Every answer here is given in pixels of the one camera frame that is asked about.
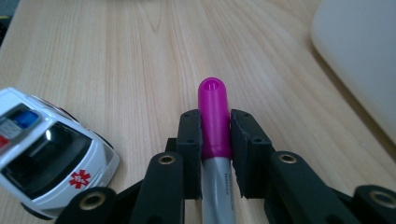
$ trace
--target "red cross symbol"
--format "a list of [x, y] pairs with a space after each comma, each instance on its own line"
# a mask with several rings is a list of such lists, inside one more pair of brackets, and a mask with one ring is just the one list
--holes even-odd
[[76, 189], [80, 189], [81, 185], [87, 186], [90, 183], [88, 179], [91, 175], [85, 174], [85, 170], [80, 170], [78, 173], [74, 172], [72, 177], [73, 179], [69, 181], [70, 185], [76, 185]]

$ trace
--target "toy car wheel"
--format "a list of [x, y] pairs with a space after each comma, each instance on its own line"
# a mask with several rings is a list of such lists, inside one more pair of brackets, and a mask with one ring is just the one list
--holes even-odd
[[41, 218], [43, 220], [51, 220], [52, 219], [52, 217], [46, 217], [46, 216], [44, 216], [42, 214], [37, 213], [36, 211], [31, 209], [30, 207], [26, 206], [24, 203], [21, 203], [21, 205], [28, 213], [30, 213], [31, 215], [33, 215], [35, 217]]

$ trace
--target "pink marker cap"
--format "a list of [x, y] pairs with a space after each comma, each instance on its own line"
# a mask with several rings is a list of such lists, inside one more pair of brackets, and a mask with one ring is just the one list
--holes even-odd
[[215, 77], [201, 82], [198, 89], [204, 146], [202, 159], [231, 158], [230, 111], [224, 83]]

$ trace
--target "blue light bar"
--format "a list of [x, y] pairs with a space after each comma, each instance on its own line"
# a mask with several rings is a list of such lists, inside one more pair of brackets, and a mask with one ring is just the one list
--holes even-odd
[[29, 128], [38, 120], [38, 115], [30, 110], [19, 111], [12, 117], [12, 120], [22, 129]]

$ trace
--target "red light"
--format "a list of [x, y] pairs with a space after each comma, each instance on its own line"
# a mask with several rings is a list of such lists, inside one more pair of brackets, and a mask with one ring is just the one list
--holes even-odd
[[0, 148], [5, 147], [8, 144], [8, 139], [4, 136], [0, 135]]

